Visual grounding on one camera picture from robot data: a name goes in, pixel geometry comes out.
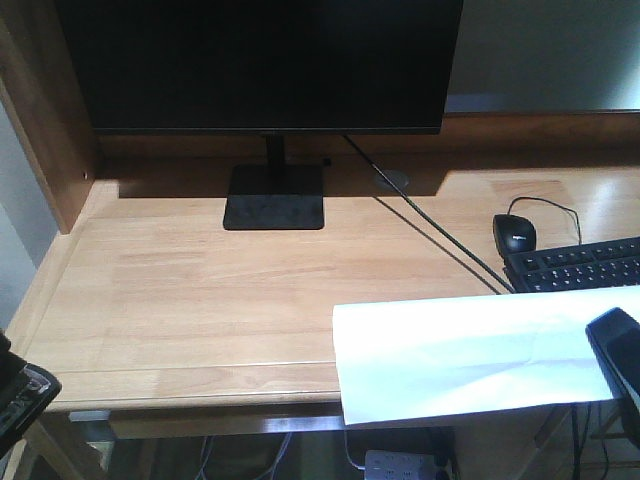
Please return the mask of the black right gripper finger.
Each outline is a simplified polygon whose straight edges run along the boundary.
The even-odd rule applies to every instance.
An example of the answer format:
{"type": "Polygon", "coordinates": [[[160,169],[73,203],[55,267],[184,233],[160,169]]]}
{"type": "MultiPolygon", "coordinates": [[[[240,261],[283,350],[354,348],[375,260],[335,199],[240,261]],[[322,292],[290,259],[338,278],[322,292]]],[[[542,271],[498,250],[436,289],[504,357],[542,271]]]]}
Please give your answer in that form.
{"type": "Polygon", "coordinates": [[[613,308],[585,328],[630,440],[639,439],[639,323],[613,308]]]}

